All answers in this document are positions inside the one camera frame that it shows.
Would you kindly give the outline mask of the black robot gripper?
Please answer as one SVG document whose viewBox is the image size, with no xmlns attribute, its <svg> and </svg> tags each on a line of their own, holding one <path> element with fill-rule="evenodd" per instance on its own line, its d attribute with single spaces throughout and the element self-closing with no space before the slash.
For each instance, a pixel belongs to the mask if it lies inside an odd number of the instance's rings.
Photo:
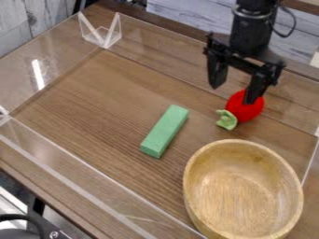
<svg viewBox="0 0 319 239">
<path fill-rule="evenodd" d="M 268 88 L 268 77 L 262 73 L 254 72 L 257 70 L 264 71 L 270 77 L 269 85 L 276 85 L 281 71 L 286 66 L 285 61 L 268 47 L 256 52 L 240 52 L 230 46 L 229 37 L 220 39 L 213 32 L 206 34 L 202 54 L 206 57 L 208 82 L 213 89 L 224 84 L 228 67 L 252 75 L 244 94 L 242 103 L 245 105 L 252 105 Z"/>
</svg>

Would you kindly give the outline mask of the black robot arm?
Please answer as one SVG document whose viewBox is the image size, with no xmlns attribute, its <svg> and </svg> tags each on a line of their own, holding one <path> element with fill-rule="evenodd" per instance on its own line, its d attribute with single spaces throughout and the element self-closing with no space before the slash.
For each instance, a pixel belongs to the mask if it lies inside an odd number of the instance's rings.
<svg viewBox="0 0 319 239">
<path fill-rule="evenodd" d="M 269 50 L 278 0 L 236 0 L 230 35 L 218 41 L 206 35 L 202 53 L 206 57 L 208 82 L 217 89 L 225 82 L 228 67 L 250 75 L 244 105 L 252 105 L 266 88 L 277 84 L 286 64 Z"/>
</svg>

